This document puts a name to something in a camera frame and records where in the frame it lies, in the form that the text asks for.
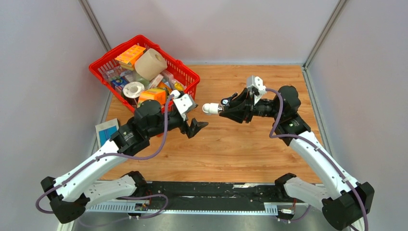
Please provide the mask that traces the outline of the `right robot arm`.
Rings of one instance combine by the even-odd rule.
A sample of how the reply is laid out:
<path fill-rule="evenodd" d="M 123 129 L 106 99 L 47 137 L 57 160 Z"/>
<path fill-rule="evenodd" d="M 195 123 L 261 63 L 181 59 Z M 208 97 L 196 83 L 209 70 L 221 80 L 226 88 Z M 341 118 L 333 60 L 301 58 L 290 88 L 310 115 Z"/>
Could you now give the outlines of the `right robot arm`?
<path fill-rule="evenodd" d="M 263 98 L 267 92 L 269 88 L 264 86 L 247 87 L 220 103 L 203 106 L 203 111 L 238 123 L 248 123 L 254 116 L 274 118 L 270 138 L 279 138 L 296 151 L 323 183 L 323 187 L 318 187 L 288 173 L 275 181 L 276 198 L 283 202 L 295 198 L 309 204 L 320 210 L 327 222 L 339 231 L 347 227 L 356 230 L 358 222 L 368 230 L 374 188 L 351 176 L 320 144 L 298 114 L 301 102 L 295 87 L 281 87 L 272 100 Z"/>

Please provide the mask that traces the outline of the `red plastic shopping basket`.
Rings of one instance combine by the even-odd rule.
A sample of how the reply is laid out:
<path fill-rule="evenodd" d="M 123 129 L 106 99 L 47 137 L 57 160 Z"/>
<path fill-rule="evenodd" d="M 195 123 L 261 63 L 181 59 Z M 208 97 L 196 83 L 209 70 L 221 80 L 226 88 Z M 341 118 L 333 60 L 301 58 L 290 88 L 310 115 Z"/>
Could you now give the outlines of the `red plastic shopping basket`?
<path fill-rule="evenodd" d="M 196 87 L 200 82 L 200 77 L 190 68 L 188 68 L 181 60 L 177 60 L 164 51 L 159 44 L 156 44 L 146 38 L 144 35 L 137 35 L 130 40 L 123 42 L 108 51 L 104 56 L 94 61 L 89 65 L 89 71 L 131 112 L 135 109 L 121 97 L 112 86 L 111 83 L 103 78 L 103 73 L 119 66 L 115 58 L 129 49 L 133 45 L 139 45 L 145 48 L 153 48 L 157 50 L 167 62 L 167 70 L 173 74 L 174 78 L 186 86 L 186 93 L 195 99 Z"/>

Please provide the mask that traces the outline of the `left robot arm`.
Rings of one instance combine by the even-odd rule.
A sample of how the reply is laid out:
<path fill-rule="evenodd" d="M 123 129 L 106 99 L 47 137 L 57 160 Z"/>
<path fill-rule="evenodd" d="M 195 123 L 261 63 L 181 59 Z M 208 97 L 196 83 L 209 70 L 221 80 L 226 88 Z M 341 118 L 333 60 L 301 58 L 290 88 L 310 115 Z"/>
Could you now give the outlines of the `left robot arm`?
<path fill-rule="evenodd" d="M 105 144 L 86 161 L 58 178 L 41 181 L 44 197 L 49 199 L 50 213 L 62 224 L 72 222 L 94 205 L 113 199 L 149 200 L 147 182 L 137 171 L 117 180 L 98 183 L 106 172 L 126 160 L 138 160 L 137 153 L 150 144 L 150 138 L 178 128 L 188 138 L 194 137 L 207 122 L 188 120 L 186 113 L 195 102 L 184 95 L 181 107 L 169 111 L 156 100 L 147 100 L 135 110 L 134 116 L 122 125 Z"/>

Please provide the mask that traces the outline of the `white elbow fitting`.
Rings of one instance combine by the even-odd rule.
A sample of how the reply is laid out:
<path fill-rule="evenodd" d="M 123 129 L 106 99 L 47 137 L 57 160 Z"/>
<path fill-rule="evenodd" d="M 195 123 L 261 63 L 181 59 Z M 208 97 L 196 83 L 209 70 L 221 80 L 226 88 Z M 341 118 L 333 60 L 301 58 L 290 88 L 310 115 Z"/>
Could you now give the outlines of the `white elbow fitting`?
<path fill-rule="evenodd" d="M 222 111 L 222 107 L 218 103 L 205 103 L 202 106 L 202 111 L 206 115 L 218 115 Z"/>

